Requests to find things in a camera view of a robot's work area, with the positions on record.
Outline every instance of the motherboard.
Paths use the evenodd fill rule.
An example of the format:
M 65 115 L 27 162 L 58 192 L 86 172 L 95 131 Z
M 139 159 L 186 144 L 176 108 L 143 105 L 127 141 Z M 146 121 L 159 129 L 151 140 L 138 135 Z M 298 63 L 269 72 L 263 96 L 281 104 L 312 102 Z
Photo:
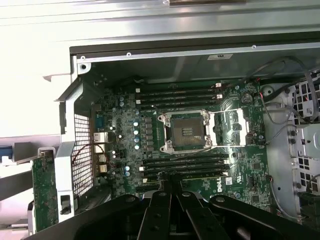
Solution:
M 103 142 L 95 176 L 113 198 L 142 198 L 159 188 L 159 173 L 177 173 L 206 200 L 222 194 L 270 211 L 259 92 L 259 83 L 211 80 L 106 88 L 93 108 L 94 140 Z

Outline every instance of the perforated metal grill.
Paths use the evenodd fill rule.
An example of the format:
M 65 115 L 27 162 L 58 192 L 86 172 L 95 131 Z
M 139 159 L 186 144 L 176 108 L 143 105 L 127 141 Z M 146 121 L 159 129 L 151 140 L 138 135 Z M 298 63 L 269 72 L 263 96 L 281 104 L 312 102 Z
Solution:
M 90 120 L 86 116 L 74 115 L 75 126 L 75 147 L 72 151 L 72 160 L 74 160 L 77 152 L 81 152 L 76 156 L 72 164 L 73 177 L 73 193 L 75 195 L 83 195 L 86 191 L 93 187 L 93 170 L 92 170 L 92 153 L 91 153 L 91 137 L 90 137 Z
M 320 88 L 319 88 L 319 84 L 317 83 L 317 80 L 314 81 L 314 88 L 315 88 L 317 100 L 320 103 Z M 310 88 L 307 81 L 305 81 L 300 83 L 299 85 L 296 85 L 295 89 L 297 90 L 297 94 L 296 94 L 296 100 L 293 108 L 298 111 L 301 117 L 304 118 L 310 113 L 310 111 L 313 110 Z M 294 124 L 299 125 L 304 123 L 300 122 L 299 119 L 296 116 L 294 116 Z
M 319 81 L 314 81 L 315 92 L 317 96 L 317 101 L 320 104 L 320 86 Z M 301 117 L 310 116 L 313 110 L 313 102 L 312 102 L 312 95 L 308 85 L 308 82 L 302 82 L 295 86 L 297 90 L 295 105 L 293 106 L 295 110 L 301 115 Z M 315 123 L 319 122 L 319 117 L 314 120 Z M 305 122 L 300 122 L 300 120 L 294 116 L 294 124 L 306 124 Z M 314 174 L 317 174 L 320 170 L 320 163 L 312 158 L 307 158 L 304 156 L 300 156 L 299 152 L 296 153 L 298 157 L 298 164 L 299 164 L 299 172 L 300 172 L 300 183 L 302 188 L 300 189 L 301 192 L 306 190 L 306 186 Z M 313 191 L 320 192 L 320 185 L 317 180 L 312 181 L 311 188 Z

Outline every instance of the wire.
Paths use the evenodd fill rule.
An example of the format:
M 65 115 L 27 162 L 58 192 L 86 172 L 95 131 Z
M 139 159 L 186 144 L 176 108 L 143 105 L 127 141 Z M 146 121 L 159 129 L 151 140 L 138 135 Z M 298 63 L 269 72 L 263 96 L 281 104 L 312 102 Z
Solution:
M 276 132 L 276 134 L 268 141 L 265 142 L 265 144 L 269 144 L 273 139 L 275 139 L 276 137 L 278 137 L 280 135 L 280 133 L 287 127 L 293 127 L 293 128 L 297 128 L 296 125 L 293 125 L 293 124 L 287 124 L 287 125 L 284 125 L 282 128 L 280 128 L 279 131 Z
M 311 193 L 311 192 L 312 192 L 312 190 L 311 190 L 311 188 L 310 188 L 312 181 L 316 180 L 316 178 L 318 178 L 318 177 L 320 177 L 320 174 L 314 175 L 314 176 L 310 179 L 310 181 L 307 183 L 307 185 L 306 185 L 306 187 L 305 187 L 305 190 L 306 190 L 308 193 Z
M 273 123 L 273 124 L 276 124 L 276 125 L 283 125 L 283 124 L 286 124 L 288 121 L 289 121 L 289 118 L 291 116 L 291 113 L 293 112 L 293 109 L 294 109 L 294 105 L 296 103 L 296 96 L 297 96 L 297 91 L 294 91 L 294 96 L 293 96 L 293 101 L 292 101 L 292 106 L 290 108 L 290 111 L 289 111 L 289 114 L 288 114 L 288 117 L 282 121 L 282 122 L 276 122 L 272 119 L 270 113 L 269 113 L 269 110 L 267 109 L 267 106 L 266 106 L 266 103 L 265 103 L 265 100 L 264 100 L 264 96 L 262 95 L 261 92 L 259 92 L 260 96 L 261 96 L 261 101 L 262 101 L 262 104 L 263 104 L 263 107 L 264 107 L 264 110 L 265 110 L 265 113 L 267 114 L 268 118 L 270 119 L 270 121 Z
M 102 153 L 103 153 L 104 156 L 105 156 L 106 161 L 107 161 L 108 163 L 110 163 L 112 166 L 114 166 L 114 164 L 108 159 L 108 156 L 107 156 L 106 152 L 103 150 L 103 148 L 100 146 L 100 144 L 102 144 L 102 143 L 101 143 L 101 142 L 94 142 L 94 143 L 88 143 L 88 144 L 82 146 L 82 147 L 76 152 L 76 154 L 74 155 L 73 160 L 72 160 L 72 164 L 75 164 L 78 155 L 81 153 L 81 151 L 82 151 L 83 149 L 85 149 L 85 148 L 88 147 L 88 146 L 97 146 L 97 147 L 99 147 L 99 148 L 101 149 Z
M 292 219 L 292 220 L 296 220 L 298 221 L 299 218 L 298 217 L 295 217 L 295 216 L 291 216 L 289 215 L 288 213 L 286 213 L 286 211 L 280 206 L 277 198 L 276 198 L 276 195 L 275 195 L 275 190 L 274 190 L 274 186 L 273 186 L 273 179 L 270 180 L 270 188 L 271 188 L 271 192 L 272 192 L 272 195 L 273 195 L 273 199 L 275 201 L 275 204 L 277 205 L 278 209 L 280 210 L 280 212 L 286 216 L 287 218 L 289 219 Z
M 195 154 L 197 154 L 197 153 L 206 152 L 206 151 L 209 151 L 209 150 L 211 150 L 211 148 L 204 148 L 204 149 L 201 149 L 201 150 L 196 151 L 196 152 L 194 152 L 194 153 L 190 153 L 190 154 L 188 154 L 188 155 L 186 155 L 186 156 L 175 157 L 175 158 L 173 158 L 172 160 L 183 159 L 183 158 L 185 158 L 185 157 L 193 156 L 193 155 L 195 155 Z
M 233 87 L 233 86 L 235 86 L 237 84 L 245 83 L 247 80 L 249 80 L 251 77 L 253 77 L 257 73 L 259 73 L 263 69 L 269 67 L 272 64 L 275 64 L 275 63 L 278 63 L 278 62 L 282 62 L 282 61 L 285 61 L 285 60 L 290 60 L 292 62 L 297 63 L 300 66 L 300 68 L 302 69 L 302 71 L 303 71 L 303 74 L 304 74 L 304 76 L 305 76 L 305 78 L 306 78 L 306 80 L 308 82 L 309 89 L 310 89 L 311 96 L 312 96 L 313 113 L 312 113 L 312 116 L 310 118 L 310 121 L 313 121 L 319 116 L 319 103 L 318 103 L 318 98 L 317 98 L 317 94 L 316 94 L 315 85 L 314 85 L 313 79 L 312 79 L 311 74 L 310 74 L 309 70 L 307 69 L 306 65 L 300 59 L 298 59 L 295 56 L 281 56 L 281 57 L 278 57 L 278 58 L 273 59 L 271 61 L 268 61 L 267 63 L 263 64 L 262 66 L 260 66 L 257 69 L 251 71 L 250 73 L 248 73 L 241 80 L 237 81 L 236 83 L 229 84 L 227 87 Z

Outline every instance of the cpu socket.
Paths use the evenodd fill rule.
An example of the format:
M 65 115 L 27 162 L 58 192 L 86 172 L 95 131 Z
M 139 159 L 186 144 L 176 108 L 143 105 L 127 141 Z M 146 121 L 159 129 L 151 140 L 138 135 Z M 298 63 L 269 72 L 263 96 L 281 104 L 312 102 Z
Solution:
M 243 110 L 211 112 L 205 109 L 172 111 L 157 117 L 163 123 L 167 154 L 187 154 L 204 149 L 244 147 L 249 132 Z
M 161 152 L 192 153 L 212 146 L 210 128 L 206 127 L 210 116 L 205 109 L 167 112 L 157 119 L 164 128 L 165 142 Z

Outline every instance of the green circuit board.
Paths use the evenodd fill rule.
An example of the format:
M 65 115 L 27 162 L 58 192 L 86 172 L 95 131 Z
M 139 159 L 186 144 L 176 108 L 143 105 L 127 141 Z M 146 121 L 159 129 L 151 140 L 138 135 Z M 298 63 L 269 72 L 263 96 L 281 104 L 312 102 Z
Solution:
M 35 230 L 58 223 L 55 164 L 52 153 L 44 151 L 32 163 Z
M 259 91 L 258 83 L 217 81 L 105 89 L 95 132 L 108 133 L 112 164 L 99 174 L 112 184 L 113 197 L 142 197 L 157 188 L 158 172 L 177 171 L 184 189 L 206 200 L 223 194 L 270 211 Z

